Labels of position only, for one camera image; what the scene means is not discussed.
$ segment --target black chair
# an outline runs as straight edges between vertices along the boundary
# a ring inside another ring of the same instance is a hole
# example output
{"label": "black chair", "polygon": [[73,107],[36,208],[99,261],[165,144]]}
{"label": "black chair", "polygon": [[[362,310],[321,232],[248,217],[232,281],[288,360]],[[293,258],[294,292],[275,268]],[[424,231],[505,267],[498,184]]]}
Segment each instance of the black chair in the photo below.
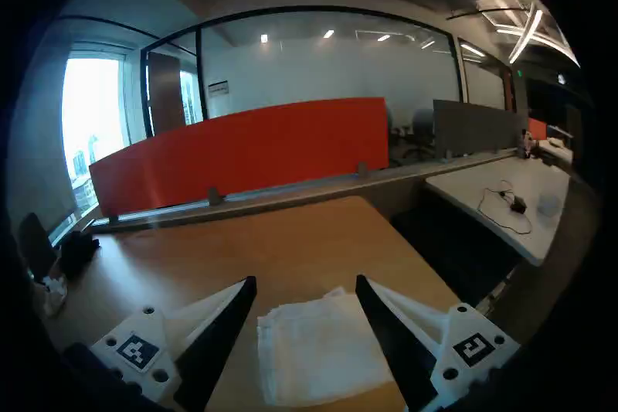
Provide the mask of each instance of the black chair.
{"label": "black chair", "polygon": [[423,108],[415,111],[412,118],[412,133],[405,136],[406,142],[414,145],[414,148],[407,150],[403,157],[407,158],[412,153],[420,161],[435,157],[433,139],[433,109]]}

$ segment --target window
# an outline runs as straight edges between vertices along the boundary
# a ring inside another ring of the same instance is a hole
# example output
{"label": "window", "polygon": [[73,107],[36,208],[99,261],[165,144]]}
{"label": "window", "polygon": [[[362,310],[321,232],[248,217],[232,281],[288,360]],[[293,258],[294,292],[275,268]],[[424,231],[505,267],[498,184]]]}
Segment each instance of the window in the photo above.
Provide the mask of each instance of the window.
{"label": "window", "polygon": [[202,109],[199,107],[198,77],[196,74],[180,71],[180,91],[182,94],[182,110],[185,112],[187,125],[202,121]]}
{"label": "window", "polygon": [[80,213],[97,204],[88,166],[128,145],[123,73],[120,55],[72,53],[66,62],[64,155]]}

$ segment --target city building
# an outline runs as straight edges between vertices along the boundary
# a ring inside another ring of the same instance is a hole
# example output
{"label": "city building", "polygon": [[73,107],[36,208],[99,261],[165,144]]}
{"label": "city building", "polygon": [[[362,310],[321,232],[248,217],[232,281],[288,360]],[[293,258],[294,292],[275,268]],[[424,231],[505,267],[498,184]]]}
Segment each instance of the city building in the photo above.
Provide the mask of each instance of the city building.
{"label": "city building", "polygon": [[79,150],[73,156],[73,168],[75,169],[75,176],[79,178],[81,175],[86,175],[88,173],[88,168],[86,167],[86,159],[83,155],[83,151]]}

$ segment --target curved light fixture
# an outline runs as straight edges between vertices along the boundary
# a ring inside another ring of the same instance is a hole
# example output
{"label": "curved light fixture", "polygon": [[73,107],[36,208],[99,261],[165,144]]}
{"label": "curved light fixture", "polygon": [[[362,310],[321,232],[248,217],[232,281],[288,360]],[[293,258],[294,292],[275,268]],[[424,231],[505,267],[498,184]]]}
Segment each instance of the curved light fixture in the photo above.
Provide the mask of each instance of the curved light fixture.
{"label": "curved light fixture", "polygon": [[[500,29],[496,30],[496,32],[498,33],[505,33],[508,35],[514,35],[514,36],[520,36],[520,37],[524,34],[520,27],[506,26],[502,24],[498,24],[498,27],[501,27]],[[560,53],[565,55],[567,58],[569,58],[572,62],[574,62],[577,66],[579,66],[579,63],[577,62],[577,59],[575,58],[575,55],[573,54],[573,52],[570,49],[553,41],[551,37],[546,36],[541,33],[533,33],[532,37],[530,37],[530,40],[543,43],[544,45],[547,45],[550,48],[553,48],[556,51],[559,51]]]}
{"label": "curved light fixture", "polygon": [[543,17],[543,11],[541,9],[536,9],[535,11],[534,4],[530,8],[530,13],[531,15],[526,22],[526,26],[524,27],[524,33],[521,37],[519,37],[515,48],[513,48],[513,51],[511,51],[511,55],[508,57],[508,62],[510,64],[514,63],[519,57],[519,55],[521,55],[521,52],[524,51],[524,48],[526,47],[526,45],[528,45],[528,42],[530,41],[530,38],[535,33],[538,24],[541,22],[541,17]]}

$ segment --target white cloth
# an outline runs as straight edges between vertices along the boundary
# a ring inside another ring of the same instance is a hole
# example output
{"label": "white cloth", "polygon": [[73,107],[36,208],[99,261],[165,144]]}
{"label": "white cloth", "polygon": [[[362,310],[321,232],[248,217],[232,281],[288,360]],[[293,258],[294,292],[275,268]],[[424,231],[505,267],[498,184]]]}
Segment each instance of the white cloth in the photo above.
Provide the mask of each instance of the white cloth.
{"label": "white cloth", "polygon": [[303,407],[354,396],[392,381],[356,295],[282,305],[257,319],[267,404]]}

